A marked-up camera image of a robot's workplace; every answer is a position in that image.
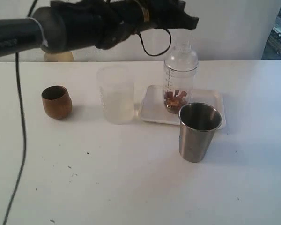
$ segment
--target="wooden cup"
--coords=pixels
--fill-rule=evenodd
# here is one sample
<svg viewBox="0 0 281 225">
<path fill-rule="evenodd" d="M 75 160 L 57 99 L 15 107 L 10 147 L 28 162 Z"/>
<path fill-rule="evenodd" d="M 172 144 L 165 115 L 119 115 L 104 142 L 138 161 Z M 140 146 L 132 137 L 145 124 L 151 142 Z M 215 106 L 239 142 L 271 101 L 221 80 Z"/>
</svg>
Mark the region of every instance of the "wooden cup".
<svg viewBox="0 0 281 225">
<path fill-rule="evenodd" d="M 46 114 L 56 120 L 65 118 L 72 111 L 72 101 L 65 87 L 51 86 L 42 92 Z"/>
</svg>

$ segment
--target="stainless steel cup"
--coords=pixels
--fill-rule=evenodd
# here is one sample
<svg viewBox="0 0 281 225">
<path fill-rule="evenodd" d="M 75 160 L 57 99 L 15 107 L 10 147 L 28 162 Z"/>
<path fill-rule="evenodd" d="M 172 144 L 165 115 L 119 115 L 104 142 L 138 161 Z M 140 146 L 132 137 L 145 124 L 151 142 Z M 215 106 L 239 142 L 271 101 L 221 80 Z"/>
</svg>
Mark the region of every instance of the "stainless steel cup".
<svg viewBox="0 0 281 225">
<path fill-rule="evenodd" d="M 204 103 L 189 103 L 179 111 L 179 152 L 185 160 L 200 162 L 210 145 L 214 132 L 221 125 L 221 114 Z"/>
</svg>

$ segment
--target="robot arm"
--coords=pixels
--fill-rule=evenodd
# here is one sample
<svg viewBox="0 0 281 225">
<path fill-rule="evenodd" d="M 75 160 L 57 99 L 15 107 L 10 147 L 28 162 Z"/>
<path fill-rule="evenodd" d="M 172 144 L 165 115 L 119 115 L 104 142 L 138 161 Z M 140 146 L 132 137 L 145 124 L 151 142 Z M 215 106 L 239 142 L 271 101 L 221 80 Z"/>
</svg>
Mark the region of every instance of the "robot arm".
<svg viewBox="0 0 281 225">
<path fill-rule="evenodd" d="M 180 0 L 51 1 L 31 18 L 0 20 L 0 56 L 42 48 L 61 53 L 95 46 L 110 49 L 148 29 L 188 29 L 198 18 L 184 12 Z"/>
</svg>

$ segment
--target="plastic measuring cup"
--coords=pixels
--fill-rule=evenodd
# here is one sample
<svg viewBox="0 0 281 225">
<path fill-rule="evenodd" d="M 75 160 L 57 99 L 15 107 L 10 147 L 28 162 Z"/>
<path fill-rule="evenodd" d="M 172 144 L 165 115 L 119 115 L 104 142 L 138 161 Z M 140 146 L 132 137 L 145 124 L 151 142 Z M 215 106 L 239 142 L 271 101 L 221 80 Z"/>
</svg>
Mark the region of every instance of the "plastic measuring cup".
<svg viewBox="0 0 281 225">
<path fill-rule="evenodd" d="M 110 123 L 123 124 L 134 117 L 133 77 L 123 66 L 104 67 L 97 72 L 104 115 Z"/>
</svg>

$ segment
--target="wire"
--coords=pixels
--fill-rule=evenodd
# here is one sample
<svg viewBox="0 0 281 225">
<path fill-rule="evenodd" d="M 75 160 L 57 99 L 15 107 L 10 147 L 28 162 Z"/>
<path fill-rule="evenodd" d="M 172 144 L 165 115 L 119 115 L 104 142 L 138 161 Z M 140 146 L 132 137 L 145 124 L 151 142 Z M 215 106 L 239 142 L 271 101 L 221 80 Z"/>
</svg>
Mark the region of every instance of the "wire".
<svg viewBox="0 0 281 225">
<path fill-rule="evenodd" d="M 34 0 L 27 17 L 30 17 L 34 7 L 36 6 L 38 0 Z M 25 124 L 25 114 L 24 114 L 24 105 L 23 105 L 23 97 L 22 97 L 22 90 L 21 90 L 21 82 L 20 82 L 20 72 L 19 72 L 19 53 L 16 52 L 15 53 L 15 77 L 16 77 L 16 82 L 17 82 L 17 89 L 18 89 L 18 96 L 19 96 L 19 104 L 20 104 L 20 111 L 21 111 L 21 125 L 22 125 L 22 133 L 23 133 L 23 155 L 22 155 L 22 162 L 21 162 L 21 166 L 20 166 L 20 170 L 17 176 L 17 180 L 15 182 L 15 187 L 13 190 L 13 193 L 10 197 L 10 200 L 8 202 L 8 206 L 5 212 L 5 216 L 4 216 L 4 221 L 3 221 L 3 225 L 6 225 L 7 220 L 8 220 L 8 216 L 11 210 L 11 207 L 13 205 L 14 202 L 14 198 L 15 198 L 15 194 L 18 190 L 19 187 L 19 183 L 22 177 L 22 172 L 25 166 L 25 161 L 26 161 L 26 155 L 27 155 L 27 134 L 26 134 L 26 124 Z"/>
<path fill-rule="evenodd" d="M 156 55 L 152 55 L 152 54 L 150 54 L 150 53 L 147 52 L 147 50 L 146 50 L 146 48 L 145 48 L 145 46 L 144 46 L 144 41 L 142 40 L 142 37 L 141 37 L 141 33 L 137 32 L 137 35 L 140 37 L 141 46 L 142 46 L 143 50 L 145 51 L 145 53 L 146 53 L 147 55 L 156 57 L 156 56 L 160 56 L 160 55 L 165 54 L 165 53 L 169 50 L 170 45 L 172 44 L 172 36 L 171 36 L 171 34 L 170 34 L 170 32 L 169 32 L 168 29 L 164 29 L 164 30 L 169 34 L 169 37 L 170 37 L 170 44 L 169 44 L 169 46 L 167 47 L 166 50 L 164 50 L 163 52 L 161 52 L 161 53 L 159 53 L 159 54 L 156 54 Z"/>
</svg>

